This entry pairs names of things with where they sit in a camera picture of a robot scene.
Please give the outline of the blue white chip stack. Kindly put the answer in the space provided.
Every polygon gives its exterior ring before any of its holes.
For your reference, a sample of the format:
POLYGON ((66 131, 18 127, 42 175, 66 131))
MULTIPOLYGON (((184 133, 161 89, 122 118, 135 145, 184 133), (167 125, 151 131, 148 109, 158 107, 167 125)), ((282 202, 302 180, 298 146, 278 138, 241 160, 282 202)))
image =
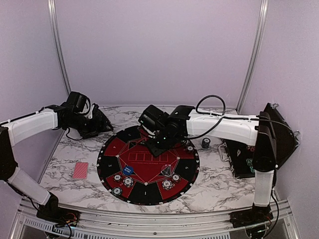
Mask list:
POLYGON ((205 137, 202 139, 201 147, 204 149, 208 149, 210 147, 210 143, 211 143, 210 138, 205 137))

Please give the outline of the blue small blind button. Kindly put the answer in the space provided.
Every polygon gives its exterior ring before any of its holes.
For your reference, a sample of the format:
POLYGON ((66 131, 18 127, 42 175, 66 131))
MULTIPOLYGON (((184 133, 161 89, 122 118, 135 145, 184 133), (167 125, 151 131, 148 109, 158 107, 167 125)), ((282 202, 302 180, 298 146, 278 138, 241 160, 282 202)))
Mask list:
POLYGON ((125 166, 123 168, 123 174, 126 176, 131 176, 131 175, 135 175, 134 169, 131 166, 125 166))

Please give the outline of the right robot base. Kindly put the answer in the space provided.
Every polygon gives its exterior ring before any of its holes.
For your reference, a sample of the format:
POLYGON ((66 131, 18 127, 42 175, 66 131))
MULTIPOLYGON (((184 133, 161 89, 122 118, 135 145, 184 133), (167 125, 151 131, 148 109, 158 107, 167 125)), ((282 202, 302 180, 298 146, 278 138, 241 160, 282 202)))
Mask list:
POLYGON ((259 207, 253 204, 252 208, 230 213, 230 223, 233 228, 245 227, 246 236, 250 239, 261 239, 270 231, 274 218, 271 207, 259 207))

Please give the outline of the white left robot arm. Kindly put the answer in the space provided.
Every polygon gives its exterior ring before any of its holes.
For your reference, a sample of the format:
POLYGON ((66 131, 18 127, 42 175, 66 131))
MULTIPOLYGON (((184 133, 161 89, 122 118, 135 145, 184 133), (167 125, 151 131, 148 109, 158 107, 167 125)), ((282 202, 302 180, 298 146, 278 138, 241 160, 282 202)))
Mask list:
POLYGON ((57 222, 63 211, 49 191, 39 185, 35 174, 22 162, 22 149, 27 150, 27 158, 43 156, 49 151, 49 144, 59 130, 74 129, 80 139, 89 139, 100 133, 113 130, 108 118, 95 103, 79 92, 71 92, 60 105, 49 105, 41 109, 9 119, 0 124, 0 180, 16 188, 33 201, 44 206, 44 214, 57 222))

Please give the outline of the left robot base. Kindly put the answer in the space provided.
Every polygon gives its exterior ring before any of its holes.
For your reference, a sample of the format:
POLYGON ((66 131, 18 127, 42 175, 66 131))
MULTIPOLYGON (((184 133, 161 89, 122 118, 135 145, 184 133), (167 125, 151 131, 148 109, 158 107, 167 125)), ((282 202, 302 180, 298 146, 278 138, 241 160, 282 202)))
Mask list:
POLYGON ((40 205, 36 216, 50 222, 54 222, 58 227, 76 226, 80 216, 79 211, 59 207, 57 204, 40 205))

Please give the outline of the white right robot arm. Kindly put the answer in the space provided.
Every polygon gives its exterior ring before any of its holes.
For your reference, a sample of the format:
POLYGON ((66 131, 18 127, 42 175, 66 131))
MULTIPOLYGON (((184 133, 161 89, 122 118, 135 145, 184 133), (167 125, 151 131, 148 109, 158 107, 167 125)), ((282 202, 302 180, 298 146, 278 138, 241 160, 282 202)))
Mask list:
POLYGON ((146 146, 154 156, 159 156, 182 141, 206 135, 254 147, 254 207, 248 210, 247 219, 257 223, 266 215, 265 207, 270 203, 277 165, 276 136, 267 113, 241 116, 199 111, 192 106, 180 105, 168 114, 149 105, 138 122, 151 133, 146 146))

